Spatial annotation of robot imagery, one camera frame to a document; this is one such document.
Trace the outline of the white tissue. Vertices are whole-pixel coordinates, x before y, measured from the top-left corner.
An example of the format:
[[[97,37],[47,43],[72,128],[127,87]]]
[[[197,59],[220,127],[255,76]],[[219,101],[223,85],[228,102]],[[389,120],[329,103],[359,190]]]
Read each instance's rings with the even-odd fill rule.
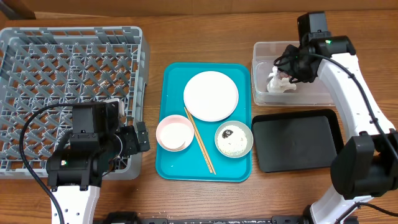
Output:
[[[273,66],[272,72],[268,76],[267,91],[270,93],[283,93],[286,91],[295,91],[296,84],[289,81],[290,76],[284,72],[279,71],[276,66]]]

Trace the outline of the pink plastic bowl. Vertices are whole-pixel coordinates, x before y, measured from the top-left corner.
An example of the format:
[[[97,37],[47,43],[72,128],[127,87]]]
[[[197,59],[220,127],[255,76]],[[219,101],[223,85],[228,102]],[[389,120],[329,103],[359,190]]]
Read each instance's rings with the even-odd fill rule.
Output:
[[[193,141],[194,128],[188,118],[181,115],[165,117],[157,126],[156,140],[167,151],[186,149]]]

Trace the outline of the dark food scrap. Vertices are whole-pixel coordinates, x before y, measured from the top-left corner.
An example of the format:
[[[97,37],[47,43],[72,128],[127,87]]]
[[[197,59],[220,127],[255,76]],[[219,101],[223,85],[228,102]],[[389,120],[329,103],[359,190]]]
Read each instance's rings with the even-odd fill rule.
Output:
[[[226,129],[222,132],[222,137],[224,139],[228,138],[229,136],[231,136],[233,134],[233,131],[230,129]]]

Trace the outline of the grey bowl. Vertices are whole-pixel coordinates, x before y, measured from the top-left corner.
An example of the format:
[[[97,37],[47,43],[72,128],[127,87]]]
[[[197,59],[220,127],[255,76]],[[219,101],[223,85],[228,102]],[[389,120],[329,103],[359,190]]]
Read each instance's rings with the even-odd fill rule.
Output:
[[[251,152],[253,144],[251,129],[240,121],[226,121],[216,130],[216,148],[226,157],[244,157]]]

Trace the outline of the white paper cup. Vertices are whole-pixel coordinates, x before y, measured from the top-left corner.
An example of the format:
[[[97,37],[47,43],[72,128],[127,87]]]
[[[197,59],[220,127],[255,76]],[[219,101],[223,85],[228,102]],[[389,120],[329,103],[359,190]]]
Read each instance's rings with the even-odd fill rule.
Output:
[[[162,144],[170,150],[181,149],[190,136],[190,129],[182,123],[171,123],[164,127],[160,134]]]

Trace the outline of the white rice pile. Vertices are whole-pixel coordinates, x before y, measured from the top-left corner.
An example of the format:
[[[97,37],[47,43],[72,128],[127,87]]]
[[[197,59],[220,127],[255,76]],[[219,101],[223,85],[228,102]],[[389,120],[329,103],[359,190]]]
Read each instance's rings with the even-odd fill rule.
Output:
[[[226,129],[233,131],[233,134],[228,138],[222,137],[222,132]],[[247,137],[244,131],[238,126],[228,125],[225,126],[216,138],[216,142],[220,151],[228,156],[236,156],[241,154],[247,145]]]

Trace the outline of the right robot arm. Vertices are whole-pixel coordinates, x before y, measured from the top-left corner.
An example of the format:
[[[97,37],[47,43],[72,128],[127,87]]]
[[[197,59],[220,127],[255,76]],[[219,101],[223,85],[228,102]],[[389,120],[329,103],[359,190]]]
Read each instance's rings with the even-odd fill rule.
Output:
[[[309,223],[343,223],[370,200],[397,190],[397,130],[374,100],[347,36],[288,45],[274,65],[290,82],[319,79],[343,122],[347,142],[330,166],[332,185],[313,203]]]

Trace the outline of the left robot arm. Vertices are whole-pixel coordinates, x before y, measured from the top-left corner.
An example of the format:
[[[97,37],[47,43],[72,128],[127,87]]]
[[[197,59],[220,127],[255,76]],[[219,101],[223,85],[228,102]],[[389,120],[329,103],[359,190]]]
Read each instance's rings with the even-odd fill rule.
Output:
[[[148,151],[146,125],[109,128],[92,122],[73,126],[48,159],[48,185],[61,210],[52,209],[53,223],[92,223],[103,178],[133,179],[141,166],[140,155]]]

